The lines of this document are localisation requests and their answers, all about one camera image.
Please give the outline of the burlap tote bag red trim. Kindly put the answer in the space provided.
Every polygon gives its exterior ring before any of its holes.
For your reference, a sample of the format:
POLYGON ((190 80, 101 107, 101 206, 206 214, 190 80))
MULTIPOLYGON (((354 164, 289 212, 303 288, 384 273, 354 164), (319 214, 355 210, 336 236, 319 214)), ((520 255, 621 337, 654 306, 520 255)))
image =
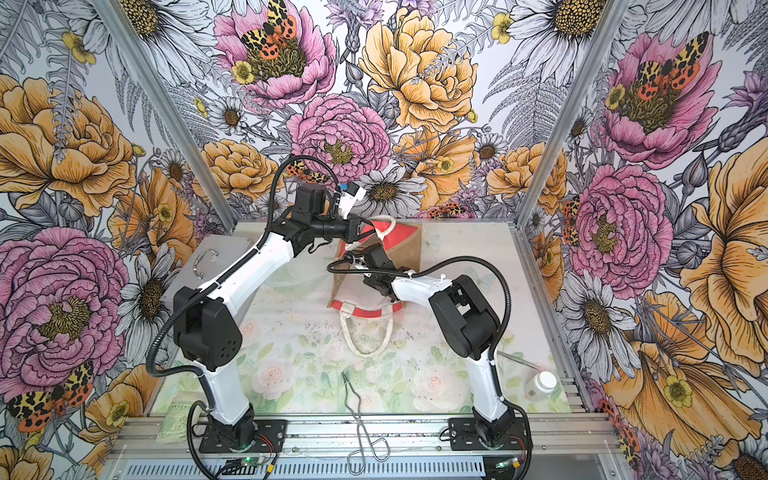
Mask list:
POLYGON ((387 348, 394 315, 404 307, 391 282, 398 273, 421 266, 422 231, 419 224, 380 215, 364 226, 365 239, 339 243, 336 259, 341 263, 332 268, 327 306, 338 313, 342 337, 354 355, 375 357, 387 348), (375 347, 362 347, 353 336, 368 326, 384 329, 375 347))

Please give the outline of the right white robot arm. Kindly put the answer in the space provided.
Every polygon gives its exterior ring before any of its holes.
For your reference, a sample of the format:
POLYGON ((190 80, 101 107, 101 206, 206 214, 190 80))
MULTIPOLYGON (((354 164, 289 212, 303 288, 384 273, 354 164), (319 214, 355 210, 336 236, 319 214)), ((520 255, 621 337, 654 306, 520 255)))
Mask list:
POLYGON ((516 416, 501 391, 495 363, 495 351, 511 315, 511 292, 500 270, 485 259, 462 255, 415 271, 395 266, 380 246, 345 253, 327 270, 339 275, 361 275, 365 285, 384 297, 430 309, 448 346, 467 362, 479 440, 488 448, 502 446, 516 416), (504 296, 501 314, 496 313, 471 277, 435 275, 458 263, 477 264, 496 277, 504 296))

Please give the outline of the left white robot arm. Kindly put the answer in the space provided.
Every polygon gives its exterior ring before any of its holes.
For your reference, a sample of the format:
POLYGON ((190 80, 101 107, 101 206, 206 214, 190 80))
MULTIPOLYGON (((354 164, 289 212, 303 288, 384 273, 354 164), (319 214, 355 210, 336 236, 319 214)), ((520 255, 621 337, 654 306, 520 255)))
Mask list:
POLYGON ((353 182, 334 193, 321 185, 300 185, 293 206, 271 221, 256 245, 216 278, 176 293, 173 340, 195 367, 208 401, 205 452, 247 451, 257 438, 254 409, 236 365, 243 344, 240 323, 252 297, 303 251, 335 239, 356 241, 364 221, 352 209, 365 196, 353 182))

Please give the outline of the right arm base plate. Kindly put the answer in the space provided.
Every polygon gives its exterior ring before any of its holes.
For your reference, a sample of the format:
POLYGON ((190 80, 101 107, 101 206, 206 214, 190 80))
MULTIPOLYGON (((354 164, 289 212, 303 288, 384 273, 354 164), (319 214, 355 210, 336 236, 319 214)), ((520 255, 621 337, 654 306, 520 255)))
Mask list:
POLYGON ((453 451, 530 451, 533 448, 528 427, 521 418, 488 422, 481 417, 452 417, 448 419, 448 438, 453 451))

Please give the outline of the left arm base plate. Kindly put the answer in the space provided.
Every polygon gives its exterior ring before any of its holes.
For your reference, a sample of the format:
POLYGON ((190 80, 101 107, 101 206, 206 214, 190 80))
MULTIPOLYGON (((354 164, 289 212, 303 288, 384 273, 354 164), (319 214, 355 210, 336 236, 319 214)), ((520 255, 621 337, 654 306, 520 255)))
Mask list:
POLYGON ((211 420, 198 447, 203 454, 279 453, 286 439, 286 420, 249 420, 226 425, 211 420))

